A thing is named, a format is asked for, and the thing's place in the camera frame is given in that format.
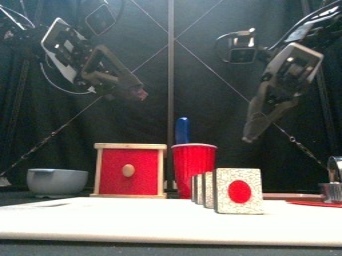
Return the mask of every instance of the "wooden block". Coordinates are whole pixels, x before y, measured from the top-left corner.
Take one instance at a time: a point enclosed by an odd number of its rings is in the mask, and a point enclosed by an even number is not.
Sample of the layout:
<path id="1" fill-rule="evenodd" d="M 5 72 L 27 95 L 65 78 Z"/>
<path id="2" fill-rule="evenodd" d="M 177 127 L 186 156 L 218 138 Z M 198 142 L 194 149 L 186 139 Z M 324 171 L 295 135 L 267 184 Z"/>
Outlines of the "wooden block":
<path id="1" fill-rule="evenodd" d="M 217 213 L 264 214 L 260 169 L 218 168 L 213 185 Z"/>
<path id="2" fill-rule="evenodd" d="M 92 196 L 166 198 L 165 144 L 97 143 L 96 189 Z"/>
<path id="3" fill-rule="evenodd" d="M 202 193 L 204 193 L 204 206 L 214 208 L 214 191 L 213 191 L 213 172 L 206 172 L 202 175 Z"/>
<path id="4" fill-rule="evenodd" d="M 197 174 L 192 177 L 192 200 L 197 204 L 204 204 L 204 195 L 202 195 L 202 174 Z"/>
<path id="5" fill-rule="evenodd" d="M 193 202 L 197 201 L 196 178 L 197 178 L 197 175 L 194 175 L 194 176 L 192 177 L 192 201 L 193 201 Z"/>
<path id="6" fill-rule="evenodd" d="M 196 176 L 196 187 L 197 187 L 196 203 L 197 204 L 204 204 L 202 176 L 204 176 L 204 174 L 198 174 Z"/>

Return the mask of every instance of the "red box face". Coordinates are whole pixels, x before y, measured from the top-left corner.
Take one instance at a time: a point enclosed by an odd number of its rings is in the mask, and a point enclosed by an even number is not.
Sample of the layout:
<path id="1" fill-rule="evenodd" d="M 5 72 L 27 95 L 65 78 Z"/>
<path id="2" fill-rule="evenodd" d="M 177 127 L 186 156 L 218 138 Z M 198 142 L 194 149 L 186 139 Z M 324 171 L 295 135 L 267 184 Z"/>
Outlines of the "red box face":
<path id="1" fill-rule="evenodd" d="M 128 164 L 132 177 L 124 175 Z M 100 193 L 158 195 L 158 150 L 104 149 Z"/>

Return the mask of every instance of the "metal pole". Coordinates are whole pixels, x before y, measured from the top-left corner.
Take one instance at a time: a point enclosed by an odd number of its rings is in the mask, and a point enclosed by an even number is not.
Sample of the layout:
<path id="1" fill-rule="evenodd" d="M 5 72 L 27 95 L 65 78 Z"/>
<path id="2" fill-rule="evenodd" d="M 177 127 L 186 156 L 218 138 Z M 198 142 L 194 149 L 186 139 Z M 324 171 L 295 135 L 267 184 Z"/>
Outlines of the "metal pole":
<path id="1" fill-rule="evenodd" d="M 174 186 L 174 162 L 172 146 L 174 144 L 174 0 L 169 0 L 169 112 L 168 112 L 168 190 Z"/>

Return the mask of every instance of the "red circle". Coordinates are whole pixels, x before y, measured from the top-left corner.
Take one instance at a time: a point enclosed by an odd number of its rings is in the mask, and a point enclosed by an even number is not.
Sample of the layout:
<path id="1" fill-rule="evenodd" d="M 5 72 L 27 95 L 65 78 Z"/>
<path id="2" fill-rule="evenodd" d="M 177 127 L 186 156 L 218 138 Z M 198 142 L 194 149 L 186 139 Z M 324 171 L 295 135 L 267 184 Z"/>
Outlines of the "red circle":
<path id="1" fill-rule="evenodd" d="M 252 187 L 244 180 L 236 180 L 229 186 L 229 196 L 234 203 L 244 204 L 252 198 Z"/>

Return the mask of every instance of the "wooden box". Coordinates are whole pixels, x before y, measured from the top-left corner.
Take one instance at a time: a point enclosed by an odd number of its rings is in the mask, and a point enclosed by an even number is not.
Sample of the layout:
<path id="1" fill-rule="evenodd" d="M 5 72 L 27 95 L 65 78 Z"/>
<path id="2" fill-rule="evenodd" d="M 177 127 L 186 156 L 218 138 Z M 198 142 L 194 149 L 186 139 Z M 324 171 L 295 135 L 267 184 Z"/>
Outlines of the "wooden box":
<path id="1" fill-rule="evenodd" d="M 165 144 L 97 143 L 98 162 L 92 196 L 166 198 Z"/>

